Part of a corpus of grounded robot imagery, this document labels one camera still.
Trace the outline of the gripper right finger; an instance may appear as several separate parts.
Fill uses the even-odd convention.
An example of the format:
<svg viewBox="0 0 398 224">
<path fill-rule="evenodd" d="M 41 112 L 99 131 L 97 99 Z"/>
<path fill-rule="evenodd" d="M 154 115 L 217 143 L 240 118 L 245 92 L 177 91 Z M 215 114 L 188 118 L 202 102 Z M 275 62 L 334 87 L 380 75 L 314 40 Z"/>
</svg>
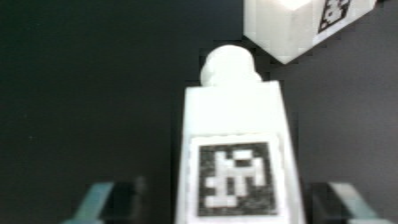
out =
<svg viewBox="0 0 398 224">
<path fill-rule="evenodd" d="M 307 187 L 309 224 L 373 224 L 380 216 L 350 183 L 318 182 Z"/>
</svg>

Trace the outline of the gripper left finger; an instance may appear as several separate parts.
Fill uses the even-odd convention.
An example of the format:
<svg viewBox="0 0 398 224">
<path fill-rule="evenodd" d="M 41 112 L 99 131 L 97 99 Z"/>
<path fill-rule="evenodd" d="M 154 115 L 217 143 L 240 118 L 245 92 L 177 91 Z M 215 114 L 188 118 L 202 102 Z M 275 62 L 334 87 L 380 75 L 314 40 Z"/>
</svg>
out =
<svg viewBox="0 0 398 224">
<path fill-rule="evenodd" d="M 60 224 L 144 224 L 145 179 L 92 184 L 74 212 Z"/>
</svg>

